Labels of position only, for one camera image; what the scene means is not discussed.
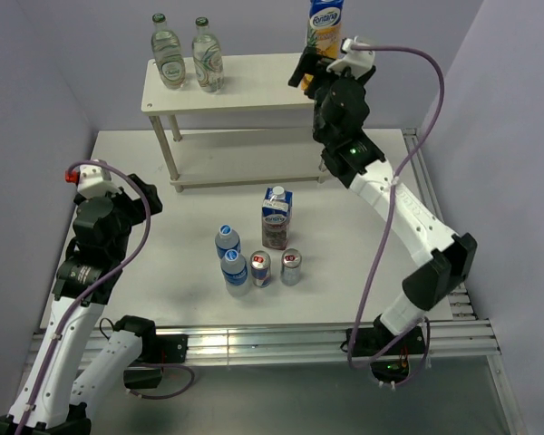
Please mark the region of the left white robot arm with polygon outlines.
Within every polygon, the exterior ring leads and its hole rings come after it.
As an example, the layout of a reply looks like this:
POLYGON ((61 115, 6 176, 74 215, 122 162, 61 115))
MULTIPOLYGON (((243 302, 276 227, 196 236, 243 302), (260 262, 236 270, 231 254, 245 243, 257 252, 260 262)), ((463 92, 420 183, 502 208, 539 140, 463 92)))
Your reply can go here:
POLYGON ((156 187, 135 174, 127 180, 137 199, 93 167, 66 179, 77 186, 74 236, 56 273, 43 342, 24 388, 0 416, 0 434, 90 433, 97 401, 132 363, 149 362, 159 350, 155 323, 125 315, 94 361, 79 370, 92 329, 121 276, 131 230, 150 224, 162 203, 156 187))

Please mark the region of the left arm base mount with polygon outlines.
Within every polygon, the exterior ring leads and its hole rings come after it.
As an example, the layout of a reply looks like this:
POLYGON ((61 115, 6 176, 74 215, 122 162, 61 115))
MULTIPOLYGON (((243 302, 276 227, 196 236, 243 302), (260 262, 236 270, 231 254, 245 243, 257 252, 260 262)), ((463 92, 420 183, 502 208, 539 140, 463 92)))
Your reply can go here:
POLYGON ((123 372, 123 384, 131 390, 156 389, 166 376, 165 368, 143 367, 143 363, 184 363, 189 337, 186 334, 160 334, 151 349, 123 372))

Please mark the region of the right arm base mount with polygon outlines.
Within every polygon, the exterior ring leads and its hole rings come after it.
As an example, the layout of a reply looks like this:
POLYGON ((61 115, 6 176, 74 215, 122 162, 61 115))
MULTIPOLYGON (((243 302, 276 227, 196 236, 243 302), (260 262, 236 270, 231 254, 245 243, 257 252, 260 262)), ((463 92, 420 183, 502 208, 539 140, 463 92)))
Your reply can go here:
MULTIPOLYGON (((355 346, 352 352, 356 357, 371 357, 380 352, 394 336, 383 326, 361 327, 356 335, 355 346)), ((404 338, 394 344, 385 356, 411 356, 423 354, 427 336, 420 326, 415 326, 404 338)))

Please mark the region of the pineapple juice carton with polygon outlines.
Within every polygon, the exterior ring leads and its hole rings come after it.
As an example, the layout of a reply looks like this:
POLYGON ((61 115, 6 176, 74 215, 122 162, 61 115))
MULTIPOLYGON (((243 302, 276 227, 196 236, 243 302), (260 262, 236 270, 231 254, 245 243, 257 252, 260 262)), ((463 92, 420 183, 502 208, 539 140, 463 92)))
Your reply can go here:
POLYGON ((306 47, 325 57, 336 58, 341 41, 343 0, 312 0, 306 29, 306 47))

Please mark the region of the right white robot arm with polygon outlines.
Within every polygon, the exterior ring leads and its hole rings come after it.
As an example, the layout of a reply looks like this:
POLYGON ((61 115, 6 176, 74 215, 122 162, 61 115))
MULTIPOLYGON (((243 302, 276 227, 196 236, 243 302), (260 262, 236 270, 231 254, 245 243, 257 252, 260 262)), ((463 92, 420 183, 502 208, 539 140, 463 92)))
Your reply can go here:
POLYGON ((314 102, 313 138, 323 147, 326 168, 383 218, 408 250, 416 270, 402 281, 401 293, 375 320, 374 342, 394 353, 415 325, 466 279, 477 242, 441 222, 399 179, 380 148, 363 131, 370 112, 364 86, 373 76, 374 54, 350 48, 341 59, 307 47, 288 84, 311 78, 306 96, 314 102))

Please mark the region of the purple juice carton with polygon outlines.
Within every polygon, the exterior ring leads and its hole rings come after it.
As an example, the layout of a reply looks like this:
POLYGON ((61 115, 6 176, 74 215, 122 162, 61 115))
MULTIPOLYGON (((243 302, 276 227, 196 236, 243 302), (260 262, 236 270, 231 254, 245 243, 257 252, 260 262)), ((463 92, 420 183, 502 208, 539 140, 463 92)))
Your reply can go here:
POLYGON ((268 188, 261 206, 262 245, 284 250, 288 245, 293 193, 282 186, 268 188))

